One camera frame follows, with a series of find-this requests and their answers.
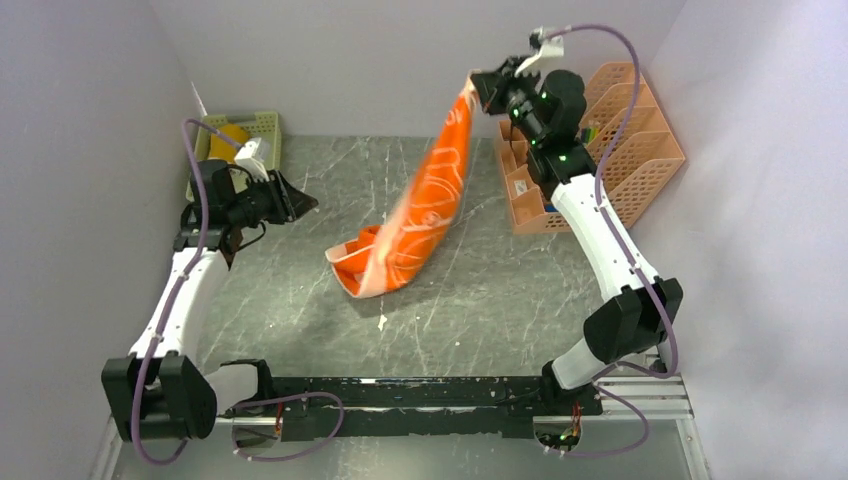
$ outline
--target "gray marble surface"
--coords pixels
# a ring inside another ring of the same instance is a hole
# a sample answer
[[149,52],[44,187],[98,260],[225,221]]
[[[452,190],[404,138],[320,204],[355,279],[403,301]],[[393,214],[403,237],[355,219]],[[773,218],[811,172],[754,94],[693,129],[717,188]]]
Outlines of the gray marble surface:
[[[607,451],[633,441],[642,426],[633,421],[593,421],[581,439],[584,451]],[[436,437],[339,438],[307,457],[284,463],[247,462],[233,455],[229,428],[215,428],[208,438],[193,441],[182,457],[167,467],[145,464],[125,443],[114,480],[434,480],[479,478],[518,480],[682,480],[691,476],[674,421],[655,421],[651,436],[632,452],[612,457],[564,458],[544,455],[533,440],[499,435]],[[311,443],[276,444],[262,453],[295,453]],[[174,451],[173,442],[151,442],[157,458]]]
[[576,343],[601,304],[589,263],[570,234],[512,234],[486,139],[472,143],[460,214],[412,284],[356,300],[338,284],[324,250],[382,223],[431,141],[285,139],[284,175],[320,206],[238,255],[201,369],[264,358],[276,376],[532,375]]

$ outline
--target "plastic basket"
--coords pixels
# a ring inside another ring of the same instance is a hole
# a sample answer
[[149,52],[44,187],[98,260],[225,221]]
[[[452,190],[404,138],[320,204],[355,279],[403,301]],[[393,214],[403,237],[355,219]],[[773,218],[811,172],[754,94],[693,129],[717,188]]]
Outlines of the plastic basket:
[[[632,65],[608,63],[587,83],[589,106],[581,126],[590,122],[604,125],[586,146],[596,163],[621,124],[630,101],[632,82]],[[650,87],[641,78],[636,105],[604,171],[604,188],[625,227],[631,227],[638,220],[685,161]],[[512,129],[508,119],[501,120],[494,142],[513,233],[571,231],[565,218],[547,203],[541,189],[531,179],[527,170],[528,145],[521,132]]]
[[[280,116],[277,112],[254,112],[247,115],[206,115],[203,123],[213,127],[221,127],[228,123],[234,123],[245,129],[250,137],[261,137],[270,142],[271,154],[265,159],[266,170],[278,170],[280,168],[280,155],[282,154],[283,133],[280,130]],[[202,128],[198,129],[197,140],[194,142],[194,155],[203,161],[209,156],[210,133]],[[236,192],[245,189],[247,178],[239,171],[232,171],[233,184]],[[186,187],[186,200],[193,202],[194,195],[191,192],[191,182]]]

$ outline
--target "orange cloth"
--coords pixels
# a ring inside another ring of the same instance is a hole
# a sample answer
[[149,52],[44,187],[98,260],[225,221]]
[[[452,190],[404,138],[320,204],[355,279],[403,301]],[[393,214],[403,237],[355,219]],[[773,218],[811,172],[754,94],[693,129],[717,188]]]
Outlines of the orange cloth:
[[336,278],[352,296],[373,297],[403,287],[444,238],[462,198],[476,99],[467,82],[385,225],[365,227],[356,239],[326,251]]

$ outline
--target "cable connector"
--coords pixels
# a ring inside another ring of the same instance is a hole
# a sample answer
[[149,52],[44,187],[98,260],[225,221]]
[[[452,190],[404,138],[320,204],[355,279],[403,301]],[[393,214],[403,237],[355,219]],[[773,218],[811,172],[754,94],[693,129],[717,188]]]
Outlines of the cable connector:
[[253,137],[236,153],[236,165],[250,172],[250,176],[257,182],[270,180],[265,170],[265,158],[271,151],[271,145],[260,137]]

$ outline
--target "purple cable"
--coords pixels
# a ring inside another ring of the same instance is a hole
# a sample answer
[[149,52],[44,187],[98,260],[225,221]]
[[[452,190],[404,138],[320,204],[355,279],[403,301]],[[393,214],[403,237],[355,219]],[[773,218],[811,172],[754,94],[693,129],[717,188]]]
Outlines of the purple cable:
[[[189,118],[183,121],[182,123],[182,133],[183,133],[183,143],[185,144],[186,152],[188,152],[188,161],[191,166],[192,174],[194,174],[194,178],[201,178],[200,175],[200,165],[197,162],[197,158],[194,155],[194,147],[191,145],[191,139],[188,134],[188,125],[194,124],[200,128],[209,130],[211,133],[217,135],[225,142],[229,143],[236,149],[240,149],[242,145],[230,137],[224,135],[218,129],[214,127],[210,127],[203,122],[195,120],[193,118]],[[197,184],[197,193],[200,197],[200,233],[197,241],[198,245],[206,244],[206,234],[209,231],[209,200],[206,196],[206,187],[203,186],[203,182],[196,182]],[[162,313],[159,315],[159,322],[156,324],[156,329],[153,333],[153,336],[150,337],[150,344],[147,347],[147,352],[144,354],[144,358],[141,360],[141,366],[138,370],[138,378],[135,382],[135,391],[133,392],[133,403],[132,403],[132,414],[130,416],[130,436],[132,437],[133,448],[135,448],[136,453],[153,465],[169,465],[176,460],[180,454],[183,452],[183,449],[186,446],[187,440],[183,440],[180,442],[179,447],[170,457],[160,460],[157,458],[151,457],[147,451],[144,449],[144,446],[141,444],[141,435],[139,434],[139,428],[141,427],[141,396],[144,392],[144,380],[147,378],[147,370],[150,367],[150,361],[153,359],[153,354],[156,352],[156,347],[159,345],[159,342],[162,339],[162,332],[165,331],[165,326],[168,324],[168,317],[171,315],[171,310],[174,308],[174,303],[177,301],[177,295],[180,293],[180,288],[182,288],[186,279],[188,278],[189,273],[192,268],[200,261],[200,257],[203,254],[203,248],[198,248],[194,252],[194,256],[191,257],[189,262],[186,264],[183,269],[183,275],[177,277],[177,280],[174,282],[174,286],[171,287],[171,291],[168,293],[168,297],[165,299],[165,304],[162,306]]]
[[[675,373],[677,373],[677,360],[678,360],[678,358],[677,358],[678,357],[677,338],[674,336],[674,329],[672,328],[672,325],[671,325],[671,319],[669,318],[668,312],[665,310],[665,307],[663,306],[659,295],[657,295],[656,290],[654,290],[654,286],[648,280],[648,277],[645,275],[645,273],[642,271],[642,269],[637,267],[638,262],[636,261],[636,257],[633,255],[633,252],[630,251],[630,248],[627,246],[627,242],[625,242],[624,238],[622,238],[621,233],[619,233],[618,229],[615,226],[615,223],[613,223],[612,217],[610,216],[609,212],[607,212],[606,207],[603,206],[603,204],[602,204],[602,198],[603,197],[601,196],[601,193],[603,191],[603,187],[602,187],[601,182],[602,182],[604,169],[606,168],[606,165],[607,165],[607,161],[609,160],[610,155],[612,155],[612,151],[615,149],[615,146],[618,143],[619,138],[621,138],[621,135],[624,133],[624,130],[627,127],[627,123],[630,121],[630,117],[633,114],[633,109],[636,107],[636,101],[639,98],[639,80],[641,78],[641,76],[640,76],[641,70],[639,69],[639,57],[638,57],[638,55],[636,55],[636,49],[633,48],[633,44],[630,43],[630,40],[628,40],[627,37],[625,37],[624,34],[619,32],[618,30],[616,30],[616,29],[614,29],[610,26],[607,26],[607,25],[601,25],[601,24],[596,24],[596,23],[584,23],[584,24],[580,24],[580,25],[568,26],[568,27],[565,27],[565,28],[560,29],[560,30],[556,30],[556,31],[546,35],[545,39],[550,40],[554,37],[560,37],[560,36],[566,35],[566,34],[571,33],[571,32],[578,32],[580,30],[600,30],[600,31],[607,32],[607,33],[613,35],[614,37],[619,39],[621,41],[621,43],[624,44],[624,46],[627,48],[627,52],[630,53],[630,57],[633,60],[633,79],[634,79],[634,81],[633,81],[633,93],[630,97],[630,103],[627,105],[627,110],[624,112],[624,117],[621,119],[621,125],[619,125],[618,130],[616,130],[615,134],[612,137],[612,140],[610,140],[610,143],[607,145],[607,148],[604,150],[603,155],[601,155],[601,160],[598,162],[598,170],[597,170],[597,173],[595,175],[595,201],[597,202],[598,209],[601,213],[601,216],[604,218],[604,222],[607,224],[607,227],[609,227],[610,232],[612,233],[613,237],[615,237],[616,243],[618,243],[618,246],[621,248],[622,253],[624,253],[625,258],[627,258],[627,262],[630,264],[630,266],[633,269],[633,272],[639,278],[639,281],[642,282],[642,285],[645,286],[645,290],[648,292],[648,296],[651,298],[651,301],[653,302],[654,307],[656,307],[657,311],[659,312],[660,318],[662,319],[662,322],[663,322],[663,326],[665,327],[665,330],[668,333],[669,346],[671,347],[671,362],[670,362],[671,365],[668,368],[666,373],[654,372],[654,371],[651,371],[647,368],[642,367],[641,365],[636,365],[635,363],[632,363],[632,362],[621,361],[621,362],[616,362],[615,364],[608,366],[607,368],[602,370],[600,373],[595,375],[592,378],[592,380],[600,379],[601,377],[603,377],[603,376],[607,375],[608,373],[610,373],[611,371],[615,370],[615,368],[618,367],[619,365],[630,367],[634,370],[642,372],[642,373],[649,375],[651,377],[655,377],[655,378],[659,378],[659,379],[671,378],[672,376],[675,375]],[[562,451],[560,451],[560,452],[564,453],[567,456],[571,456],[571,457],[600,458],[600,457],[607,457],[607,456],[612,456],[612,455],[618,455],[618,454],[621,454],[621,453],[626,453],[626,452],[629,452],[631,450],[634,450],[634,449],[640,447],[643,443],[645,443],[648,440],[648,435],[650,435],[650,432],[651,432],[651,426],[648,423],[648,419],[645,418],[645,415],[641,411],[639,411],[639,409],[636,408],[635,405],[628,402],[627,400],[625,400],[625,399],[623,399],[623,398],[621,398],[617,395],[612,394],[611,392],[601,388],[600,386],[596,385],[595,387],[598,389],[598,391],[600,391],[604,395],[607,395],[608,397],[610,397],[614,400],[617,400],[618,402],[625,405],[627,408],[632,410],[633,413],[636,414],[636,416],[639,417],[639,419],[642,421],[642,425],[644,425],[644,427],[645,427],[644,431],[642,433],[642,437],[639,440],[633,442],[632,444],[627,445],[626,447],[618,448],[618,449],[615,449],[615,450],[609,450],[609,451],[606,451],[606,452],[588,452],[588,453],[579,453],[579,452],[572,453],[572,452],[562,452]]]
[[322,441],[316,443],[315,445],[307,448],[306,450],[303,450],[303,451],[298,452],[298,453],[293,453],[291,455],[285,455],[285,456],[282,456],[282,457],[254,457],[253,455],[248,455],[248,454],[241,451],[241,448],[239,448],[238,442],[236,441],[236,429],[233,428],[232,433],[231,433],[231,437],[233,439],[233,447],[235,448],[233,453],[240,456],[241,458],[244,458],[244,459],[246,459],[248,461],[252,461],[252,462],[285,462],[285,461],[288,461],[288,460],[294,460],[294,459],[297,459],[297,458],[305,457],[305,456],[309,455],[310,453],[312,453],[316,450],[324,448],[328,443],[330,443],[330,441],[333,439],[333,437],[335,437],[336,434],[339,433],[339,429],[342,428],[342,422],[344,422],[344,405],[342,405],[342,400],[339,397],[333,395],[332,393],[329,393],[329,392],[306,392],[306,393],[300,393],[300,394],[297,394],[297,395],[289,395],[288,397],[274,398],[274,399],[271,399],[271,400],[257,400],[257,401],[253,401],[253,402],[242,402],[242,403],[236,404],[233,408],[238,409],[238,408],[261,407],[261,406],[265,406],[265,405],[275,405],[275,404],[278,404],[278,403],[286,403],[286,402],[294,402],[294,401],[297,401],[297,400],[305,400],[307,398],[312,398],[312,397],[329,398],[329,399],[333,400],[334,402],[336,402],[336,405],[339,406],[339,419],[338,419],[338,421],[336,421],[336,426],[333,427],[333,431],[331,431],[330,434],[327,435],[327,438],[325,438],[324,440],[322,440]]

